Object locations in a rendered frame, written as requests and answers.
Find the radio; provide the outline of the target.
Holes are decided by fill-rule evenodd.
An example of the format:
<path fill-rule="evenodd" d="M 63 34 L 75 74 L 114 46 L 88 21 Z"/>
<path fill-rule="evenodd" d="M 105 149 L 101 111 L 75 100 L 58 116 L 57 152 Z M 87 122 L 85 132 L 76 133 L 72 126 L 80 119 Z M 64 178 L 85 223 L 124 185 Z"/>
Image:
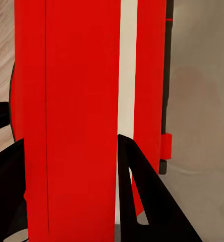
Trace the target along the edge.
<path fill-rule="evenodd" d="M 7 102 L 28 242 L 114 242 L 119 134 L 166 174 L 173 12 L 174 0 L 15 0 Z"/>

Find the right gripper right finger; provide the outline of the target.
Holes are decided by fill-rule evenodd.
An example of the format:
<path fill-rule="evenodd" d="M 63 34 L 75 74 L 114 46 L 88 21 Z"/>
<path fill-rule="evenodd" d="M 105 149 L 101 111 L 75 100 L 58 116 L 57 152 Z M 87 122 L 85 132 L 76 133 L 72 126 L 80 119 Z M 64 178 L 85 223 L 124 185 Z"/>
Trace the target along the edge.
<path fill-rule="evenodd" d="M 202 242 L 137 143 L 118 135 L 121 242 Z M 149 225 L 137 222 L 131 169 Z"/>

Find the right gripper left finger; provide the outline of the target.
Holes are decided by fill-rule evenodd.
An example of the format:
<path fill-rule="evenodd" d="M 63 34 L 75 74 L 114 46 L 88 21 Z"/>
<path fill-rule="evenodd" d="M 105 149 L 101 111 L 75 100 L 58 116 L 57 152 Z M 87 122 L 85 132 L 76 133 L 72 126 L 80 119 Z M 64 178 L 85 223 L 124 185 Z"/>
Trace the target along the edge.
<path fill-rule="evenodd" d="M 24 138 L 0 152 L 0 242 L 26 191 Z"/>

